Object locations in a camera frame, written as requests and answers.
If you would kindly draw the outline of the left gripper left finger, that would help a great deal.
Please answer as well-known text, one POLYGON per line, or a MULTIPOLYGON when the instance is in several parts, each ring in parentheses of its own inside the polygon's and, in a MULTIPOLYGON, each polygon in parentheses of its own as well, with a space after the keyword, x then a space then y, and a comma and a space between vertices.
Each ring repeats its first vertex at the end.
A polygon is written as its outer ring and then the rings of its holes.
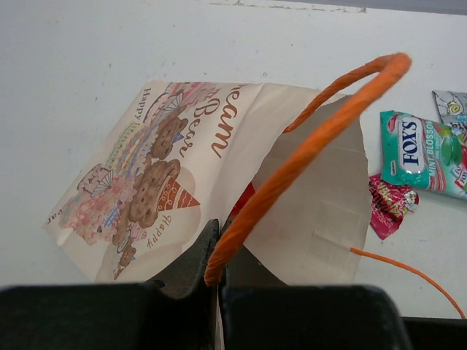
POLYGON ((216 219, 147 281, 1 290, 2 349, 213 349, 216 289, 203 280, 216 219))

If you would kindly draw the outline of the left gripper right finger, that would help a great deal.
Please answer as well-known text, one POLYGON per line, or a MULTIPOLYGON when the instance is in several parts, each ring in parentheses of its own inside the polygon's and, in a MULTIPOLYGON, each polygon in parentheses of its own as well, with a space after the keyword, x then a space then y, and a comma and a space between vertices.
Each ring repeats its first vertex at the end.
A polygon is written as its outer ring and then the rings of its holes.
POLYGON ((227 264, 221 311, 227 349, 410 349, 380 288, 288 286, 242 247, 227 264))

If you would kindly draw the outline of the green Fox's mint bag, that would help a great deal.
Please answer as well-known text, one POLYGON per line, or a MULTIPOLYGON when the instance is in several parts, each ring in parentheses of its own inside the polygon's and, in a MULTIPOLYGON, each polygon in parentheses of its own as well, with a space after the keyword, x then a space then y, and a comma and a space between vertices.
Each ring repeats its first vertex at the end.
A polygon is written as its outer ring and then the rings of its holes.
POLYGON ((379 117, 384 181, 466 198, 465 131, 406 112, 379 117))

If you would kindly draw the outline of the pink small snack packet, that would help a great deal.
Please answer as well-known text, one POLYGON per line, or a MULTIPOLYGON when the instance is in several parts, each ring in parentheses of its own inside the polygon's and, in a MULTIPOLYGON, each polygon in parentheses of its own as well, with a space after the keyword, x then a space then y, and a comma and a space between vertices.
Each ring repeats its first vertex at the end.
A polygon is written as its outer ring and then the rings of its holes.
POLYGON ((419 195, 408 185, 385 182, 380 174, 369 177, 368 188, 372 197, 370 226, 384 241, 399 229, 405 214, 415 211, 419 195))

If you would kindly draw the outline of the large red candy bag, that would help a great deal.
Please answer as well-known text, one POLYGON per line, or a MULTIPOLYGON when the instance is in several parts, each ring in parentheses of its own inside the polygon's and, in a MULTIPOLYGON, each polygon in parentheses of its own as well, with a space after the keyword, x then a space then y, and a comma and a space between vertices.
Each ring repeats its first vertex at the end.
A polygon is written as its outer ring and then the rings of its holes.
POLYGON ((249 199, 254 196, 254 194, 255 188, 253 187, 252 183, 249 183, 232 208, 231 215, 236 216, 249 201, 249 199))

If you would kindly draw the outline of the silver blue snack packet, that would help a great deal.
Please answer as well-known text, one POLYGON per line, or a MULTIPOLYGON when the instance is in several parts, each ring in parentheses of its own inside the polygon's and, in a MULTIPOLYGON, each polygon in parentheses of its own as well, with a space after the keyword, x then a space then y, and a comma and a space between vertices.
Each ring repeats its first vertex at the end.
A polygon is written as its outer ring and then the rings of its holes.
POLYGON ((438 115, 445 125, 466 127, 466 93, 433 90, 432 94, 438 115))

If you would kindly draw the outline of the printed bear paper bag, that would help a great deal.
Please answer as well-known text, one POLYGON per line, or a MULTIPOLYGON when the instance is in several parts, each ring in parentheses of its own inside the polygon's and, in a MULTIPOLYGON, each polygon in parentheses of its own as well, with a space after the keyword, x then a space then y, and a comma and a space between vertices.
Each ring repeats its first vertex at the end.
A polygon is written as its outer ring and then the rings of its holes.
POLYGON ((371 216, 358 119, 411 64, 385 55, 322 91, 148 82, 44 228, 99 283, 148 280, 216 219, 210 285, 242 247, 288 285, 349 284, 371 216))

